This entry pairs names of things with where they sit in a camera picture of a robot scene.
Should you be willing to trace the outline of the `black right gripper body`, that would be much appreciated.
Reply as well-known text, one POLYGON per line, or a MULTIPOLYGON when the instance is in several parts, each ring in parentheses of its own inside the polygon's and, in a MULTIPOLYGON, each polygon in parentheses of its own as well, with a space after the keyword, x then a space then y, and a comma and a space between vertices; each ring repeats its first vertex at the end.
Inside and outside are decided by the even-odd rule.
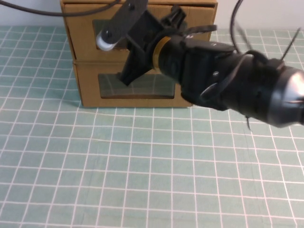
POLYGON ((154 68, 152 56, 157 44, 164 37, 181 33, 186 28, 185 18, 186 13, 179 6, 173 6, 161 19, 145 10, 126 36, 130 52, 120 73, 123 84, 128 86, 154 68))

